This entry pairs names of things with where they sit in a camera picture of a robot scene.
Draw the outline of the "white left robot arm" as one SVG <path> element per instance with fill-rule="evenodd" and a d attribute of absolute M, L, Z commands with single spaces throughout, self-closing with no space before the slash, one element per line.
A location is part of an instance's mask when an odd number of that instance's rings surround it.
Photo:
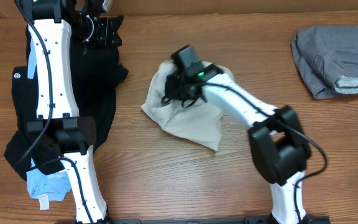
<path fill-rule="evenodd" d="M 86 1 L 76 10 L 76 1 L 15 2 L 28 23 L 34 42 L 38 78 L 36 120 L 27 123 L 34 143 L 21 157 L 24 160 L 38 144 L 54 151 L 68 174 L 76 205 L 76 223 L 110 223 L 108 206 L 101 195 L 94 168 L 93 150 L 96 123 L 80 116 L 73 93 L 70 42 L 92 47 L 122 44 L 102 13 L 111 0 Z"/>

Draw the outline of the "beige cotton shorts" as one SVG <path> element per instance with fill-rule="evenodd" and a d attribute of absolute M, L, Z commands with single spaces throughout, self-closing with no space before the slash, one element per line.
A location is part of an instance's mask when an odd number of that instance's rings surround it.
<path fill-rule="evenodd" d="M 167 76 L 175 70 L 171 60 L 159 65 L 150 82 L 147 97 L 141 106 L 142 110 L 163 131 L 218 151 L 222 138 L 222 109 L 202 99 L 198 99 L 189 108 L 182 106 L 178 100 L 162 103 Z"/>

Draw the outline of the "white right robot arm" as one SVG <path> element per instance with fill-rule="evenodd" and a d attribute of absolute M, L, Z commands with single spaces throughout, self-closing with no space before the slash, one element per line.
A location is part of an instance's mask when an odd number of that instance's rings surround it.
<path fill-rule="evenodd" d="M 267 223 L 307 223 L 302 202 L 311 149 L 290 106 L 277 108 L 245 91 L 215 64 L 204 65 L 192 46 L 171 55 L 174 71 L 165 82 L 163 102 L 203 99 L 221 108 L 247 130 L 253 163 L 270 184 L 273 208 Z"/>

